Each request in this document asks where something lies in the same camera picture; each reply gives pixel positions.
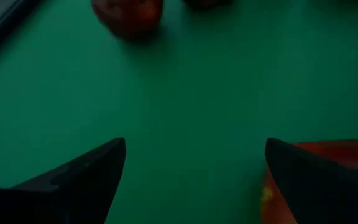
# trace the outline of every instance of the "green felt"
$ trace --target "green felt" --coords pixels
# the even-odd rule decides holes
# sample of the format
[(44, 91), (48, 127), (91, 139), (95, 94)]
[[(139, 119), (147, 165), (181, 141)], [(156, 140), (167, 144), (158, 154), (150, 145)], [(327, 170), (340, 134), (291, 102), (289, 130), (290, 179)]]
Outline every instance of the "green felt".
[(358, 138), (358, 4), (165, 2), (147, 45), (115, 39), (87, 0), (47, 0), (11, 36), (0, 187), (123, 136), (107, 223), (258, 223), (268, 137)]

